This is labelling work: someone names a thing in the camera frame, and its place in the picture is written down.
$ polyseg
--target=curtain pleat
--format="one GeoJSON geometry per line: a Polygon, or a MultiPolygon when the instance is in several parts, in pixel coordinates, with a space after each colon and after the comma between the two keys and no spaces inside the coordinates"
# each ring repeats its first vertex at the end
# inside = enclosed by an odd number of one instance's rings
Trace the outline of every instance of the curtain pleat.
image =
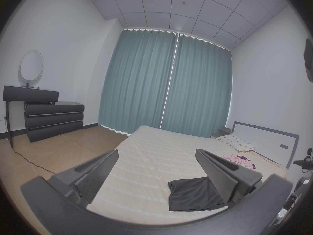
{"type": "Polygon", "coordinates": [[[105,77],[98,124],[133,133],[159,128],[176,43],[174,33],[123,30],[105,77]]]}
{"type": "Polygon", "coordinates": [[[181,35],[176,56],[161,129],[210,137],[227,120],[231,53],[181,35]]]}

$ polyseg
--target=headboard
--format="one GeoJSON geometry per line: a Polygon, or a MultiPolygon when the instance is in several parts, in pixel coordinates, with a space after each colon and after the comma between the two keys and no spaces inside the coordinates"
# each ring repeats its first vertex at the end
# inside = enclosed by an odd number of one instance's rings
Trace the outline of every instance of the headboard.
{"type": "Polygon", "coordinates": [[[256,153],[287,169],[299,141],[296,134],[240,122],[234,122],[232,133],[253,144],[256,153]]]}

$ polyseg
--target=striped bed sheet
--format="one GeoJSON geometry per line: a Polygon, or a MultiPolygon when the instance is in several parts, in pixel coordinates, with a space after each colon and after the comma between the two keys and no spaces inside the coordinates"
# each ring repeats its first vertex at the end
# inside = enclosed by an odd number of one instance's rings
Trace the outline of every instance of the striped bed sheet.
{"type": "Polygon", "coordinates": [[[168,210],[169,181],[207,176],[196,160],[196,149],[221,157],[246,156],[263,181],[273,173],[287,177],[281,165],[254,152],[239,152],[218,139],[141,126],[117,147],[119,159],[87,209],[120,221],[155,225],[192,221],[225,210],[227,206],[212,211],[168,210]]]}

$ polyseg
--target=black folded cloth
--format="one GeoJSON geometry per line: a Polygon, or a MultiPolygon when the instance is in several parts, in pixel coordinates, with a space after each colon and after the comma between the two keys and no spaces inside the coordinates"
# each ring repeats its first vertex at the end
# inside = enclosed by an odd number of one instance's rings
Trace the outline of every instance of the black folded cloth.
{"type": "Polygon", "coordinates": [[[173,180],[168,186],[172,190],[168,201],[170,211],[194,212],[226,206],[208,177],[173,180]]]}

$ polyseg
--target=tiled floor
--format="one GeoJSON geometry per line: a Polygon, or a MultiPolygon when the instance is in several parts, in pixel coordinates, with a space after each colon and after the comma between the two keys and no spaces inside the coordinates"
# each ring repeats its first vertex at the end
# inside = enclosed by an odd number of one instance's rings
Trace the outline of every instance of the tiled floor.
{"type": "MultiPolygon", "coordinates": [[[[59,173],[115,149],[126,138],[126,135],[96,126],[34,143],[30,143],[26,135],[21,135],[14,137],[13,143],[14,150],[29,161],[59,173]]],[[[0,140],[0,179],[4,191],[40,234],[50,234],[37,220],[20,190],[22,184],[38,175],[47,180],[52,173],[32,165],[14,153],[7,139],[0,140]]]]}

